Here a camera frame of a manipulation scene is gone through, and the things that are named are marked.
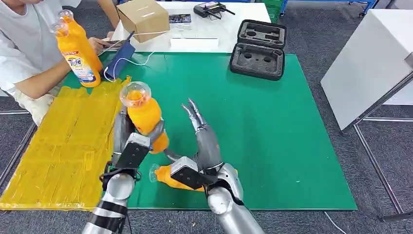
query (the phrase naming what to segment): person's hand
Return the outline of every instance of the person's hand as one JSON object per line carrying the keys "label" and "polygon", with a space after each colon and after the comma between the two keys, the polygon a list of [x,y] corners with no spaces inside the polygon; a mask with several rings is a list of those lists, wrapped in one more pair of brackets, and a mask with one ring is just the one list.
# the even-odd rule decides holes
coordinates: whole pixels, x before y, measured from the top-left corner
{"label": "person's hand", "polygon": [[108,32],[108,34],[106,35],[106,38],[108,38],[109,40],[111,40],[114,33],[115,33],[114,31]]}
{"label": "person's hand", "polygon": [[97,39],[97,38],[89,38],[89,44],[92,46],[94,52],[99,55],[100,53],[102,53],[103,51],[103,46],[110,46],[111,44],[106,42],[106,41],[102,41],[101,39]]}

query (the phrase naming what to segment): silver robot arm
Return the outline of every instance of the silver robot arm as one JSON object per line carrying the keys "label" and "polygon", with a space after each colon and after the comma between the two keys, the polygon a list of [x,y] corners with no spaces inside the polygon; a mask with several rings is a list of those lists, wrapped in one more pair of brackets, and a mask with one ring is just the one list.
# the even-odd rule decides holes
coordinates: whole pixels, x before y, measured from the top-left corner
{"label": "silver robot arm", "polygon": [[182,105],[194,127],[198,153],[191,158],[165,150],[171,165],[171,178],[193,188],[204,187],[208,206],[227,234],[263,234],[254,215],[244,205],[244,191],[233,166],[221,158],[218,140],[212,128],[189,99]]}
{"label": "silver robot arm", "polygon": [[235,169],[228,163],[224,164],[218,171],[218,179],[215,185],[209,186],[212,189],[207,193],[207,200],[225,232],[263,234],[254,215],[244,205],[244,191]]}
{"label": "silver robot arm", "polygon": [[134,132],[132,121],[123,108],[113,126],[113,155],[100,179],[105,194],[90,214],[82,234],[120,234],[128,216],[127,203],[136,182],[137,168],[164,130],[160,121],[148,136]]}

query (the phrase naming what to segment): green mat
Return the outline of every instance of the green mat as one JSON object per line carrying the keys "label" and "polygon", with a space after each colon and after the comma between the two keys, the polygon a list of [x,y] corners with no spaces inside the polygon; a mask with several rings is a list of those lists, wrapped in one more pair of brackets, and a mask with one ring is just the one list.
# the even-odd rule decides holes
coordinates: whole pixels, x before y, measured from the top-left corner
{"label": "green mat", "polygon": [[[135,54],[143,63],[148,54]],[[113,58],[108,53],[103,61]],[[192,156],[196,139],[181,103],[191,97],[215,130],[222,157],[239,172],[244,202],[253,210],[355,210],[343,172],[295,55],[286,55],[280,81],[229,71],[229,54],[155,53],[147,66],[128,64],[162,108],[170,148]],[[80,87],[69,74],[64,85]],[[148,155],[129,199],[130,208],[208,209],[204,193],[149,180],[164,154]]]}

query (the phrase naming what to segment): white cable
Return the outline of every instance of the white cable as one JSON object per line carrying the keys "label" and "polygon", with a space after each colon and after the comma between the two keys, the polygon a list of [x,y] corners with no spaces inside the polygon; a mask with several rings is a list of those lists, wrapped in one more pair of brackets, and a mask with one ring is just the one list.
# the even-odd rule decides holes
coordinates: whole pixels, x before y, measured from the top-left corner
{"label": "white cable", "polygon": [[[169,32],[169,31],[170,31],[170,30],[168,30],[168,31],[162,31],[162,32],[152,32],[152,33],[137,33],[137,34],[133,34],[133,36],[147,35],[147,34],[158,34],[158,33],[167,33],[167,32]],[[109,46],[106,50],[102,51],[98,56],[101,56],[103,53],[105,53],[106,51],[110,50],[112,47],[114,47],[115,45],[117,45],[117,44],[120,43],[121,41],[124,41],[124,40],[119,40],[119,41],[117,41],[115,44]]]}
{"label": "white cable", "polygon": [[347,234],[343,229],[341,229],[337,224],[330,218],[330,216],[327,214],[327,212],[324,211],[324,214],[327,216],[327,218],[330,220],[330,222],[337,228],[339,229],[343,234]]}
{"label": "white cable", "polygon": [[139,64],[139,63],[130,61],[129,59],[126,59],[126,58],[120,58],[120,59],[118,59],[118,60],[116,61],[115,66],[113,66],[113,80],[111,80],[111,79],[109,79],[109,78],[106,77],[106,72],[107,72],[107,70],[108,70],[109,67],[106,67],[106,68],[105,68],[105,70],[103,71],[103,76],[105,77],[105,79],[106,79],[107,81],[115,82],[115,80],[116,80],[116,78],[115,78],[115,70],[116,70],[116,66],[117,66],[117,64],[118,64],[118,62],[119,62],[120,60],[126,60],[126,61],[128,61],[128,62],[130,62],[130,63],[132,63],[132,64],[134,64],[134,65],[136,65],[136,66],[145,66],[145,65],[148,63],[149,58],[150,58],[150,56],[151,56],[153,53],[155,53],[155,51],[153,51],[152,53],[150,53],[150,54],[148,55],[148,58],[146,59],[146,61],[145,61],[144,63],[142,63],[142,64]]}

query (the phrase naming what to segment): white t-shirt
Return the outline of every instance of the white t-shirt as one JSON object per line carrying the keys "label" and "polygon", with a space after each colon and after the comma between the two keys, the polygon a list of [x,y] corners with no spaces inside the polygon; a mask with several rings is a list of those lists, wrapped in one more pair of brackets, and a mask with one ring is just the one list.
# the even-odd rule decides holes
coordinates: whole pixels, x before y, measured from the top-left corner
{"label": "white t-shirt", "polygon": [[62,6],[77,7],[81,0],[44,0],[26,4],[19,15],[0,0],[0,88],[14,95],[15,83],[35,76],[63,58],[49,26]]}

